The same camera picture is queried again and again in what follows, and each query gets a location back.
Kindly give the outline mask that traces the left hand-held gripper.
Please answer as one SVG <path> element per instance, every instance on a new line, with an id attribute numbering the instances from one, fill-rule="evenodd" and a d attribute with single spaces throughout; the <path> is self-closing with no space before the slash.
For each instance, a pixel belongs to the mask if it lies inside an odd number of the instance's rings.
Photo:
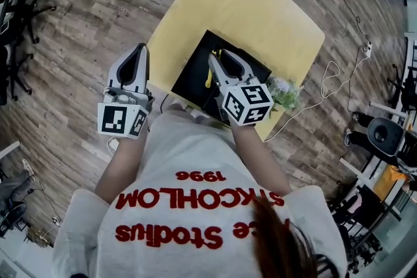
<path id="1" fill-rule="evenodd" d="M 154 97 L 115 87 L 145 88 L 149 80 L 150 51 L 145 43 L 126 51 L 110 67 L 103 102 L 98 103 L 98 133 L 137 139 L 147 121 Z"/>

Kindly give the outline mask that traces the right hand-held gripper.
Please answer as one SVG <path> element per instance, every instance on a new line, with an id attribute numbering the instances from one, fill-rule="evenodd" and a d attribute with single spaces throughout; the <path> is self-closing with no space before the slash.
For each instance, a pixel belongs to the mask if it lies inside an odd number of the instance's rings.
<path id="1" fill-rule="evenodd" d="M 246 126 L 269 116 L 274 106 L 272 96 L 241 56 L 221 49 L 220 57 L 210 53 L 208 65 L 220 91 L 215 100 L 222 121 Z"/>

